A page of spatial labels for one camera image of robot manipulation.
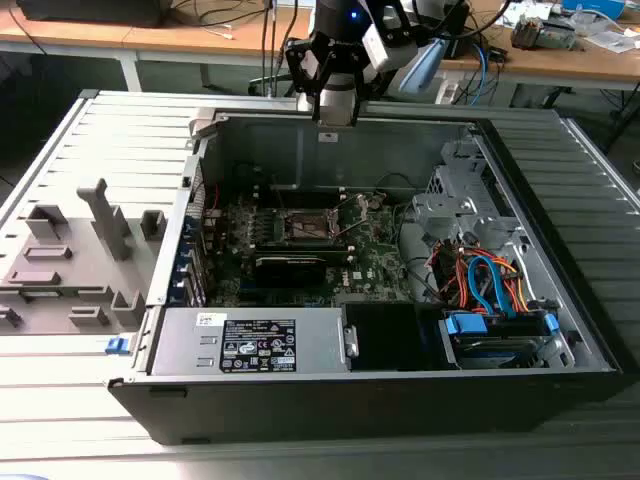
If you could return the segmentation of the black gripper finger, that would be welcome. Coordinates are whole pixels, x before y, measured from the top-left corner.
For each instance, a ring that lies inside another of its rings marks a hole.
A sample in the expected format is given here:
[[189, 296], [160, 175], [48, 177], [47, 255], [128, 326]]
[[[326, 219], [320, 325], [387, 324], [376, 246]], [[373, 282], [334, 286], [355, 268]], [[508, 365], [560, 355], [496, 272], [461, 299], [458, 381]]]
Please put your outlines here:
[[[308, 73], [302, 65], [307, 53], [311, 53], [317, 62], [313, 74]], [[311, 100], [311, 118], [318, 123], [321, 92], [331, 75], [331, 39], [323, 33], [314, 33], [307, 40], [290, 40], [285, 49], [285, 57], [294, 90], [298, 94], [304, 93], [306, 98]]]
[[353, 126], [365, 94], [364, 70], [369, 65], [359, 44], [335, 44], [329, 77], [329, 123]]

